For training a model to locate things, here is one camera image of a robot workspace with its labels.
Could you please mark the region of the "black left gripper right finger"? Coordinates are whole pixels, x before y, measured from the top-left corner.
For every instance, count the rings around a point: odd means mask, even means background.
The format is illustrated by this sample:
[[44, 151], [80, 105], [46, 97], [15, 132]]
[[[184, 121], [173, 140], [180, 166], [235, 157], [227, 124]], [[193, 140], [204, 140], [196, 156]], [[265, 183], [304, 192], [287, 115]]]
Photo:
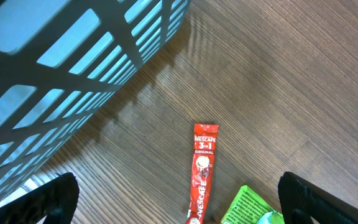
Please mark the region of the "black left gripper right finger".
[[292, 172], [284, 172], [278, 183], [284, 222], [356, 224], [358, 208], [329, 194]]

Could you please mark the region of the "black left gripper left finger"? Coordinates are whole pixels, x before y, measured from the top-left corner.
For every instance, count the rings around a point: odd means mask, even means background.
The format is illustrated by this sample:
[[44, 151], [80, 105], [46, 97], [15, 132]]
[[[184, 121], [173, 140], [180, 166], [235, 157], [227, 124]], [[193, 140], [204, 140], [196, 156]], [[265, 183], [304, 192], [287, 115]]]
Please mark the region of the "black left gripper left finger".
[[0, 208], [0, 224], [64, 224], [73, 219], [79, 186], [71, 172], [64, 173]]

